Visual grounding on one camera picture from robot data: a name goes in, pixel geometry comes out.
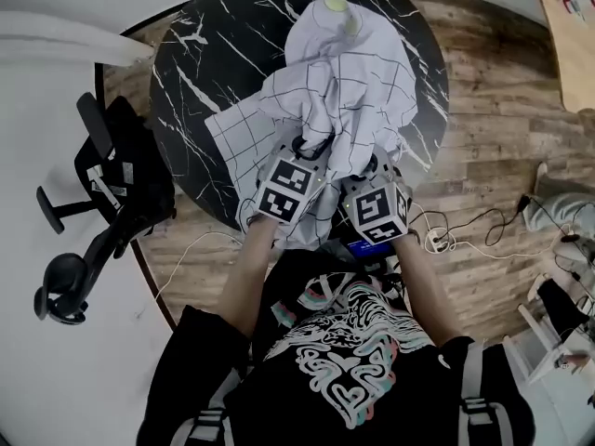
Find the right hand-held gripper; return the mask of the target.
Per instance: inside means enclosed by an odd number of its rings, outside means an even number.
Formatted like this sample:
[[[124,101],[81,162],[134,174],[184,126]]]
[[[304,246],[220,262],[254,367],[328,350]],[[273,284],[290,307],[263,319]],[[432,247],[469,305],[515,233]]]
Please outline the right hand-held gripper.
[[[369,244],[388,242],[408,233],[410,188],[384,149],[371,155],[360,175],[343,178],[342,188],[346,192],[342,207]]]

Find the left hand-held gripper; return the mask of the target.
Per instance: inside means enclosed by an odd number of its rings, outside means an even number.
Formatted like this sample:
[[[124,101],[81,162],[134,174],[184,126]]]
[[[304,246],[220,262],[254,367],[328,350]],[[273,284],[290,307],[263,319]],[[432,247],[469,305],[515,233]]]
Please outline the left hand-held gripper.
[[[325,184],[327,161],[335,134],[311,151],[301,153],[303,137],[283,138],[258,170],[257,210],[283,224],[296,224],[315,202]]]

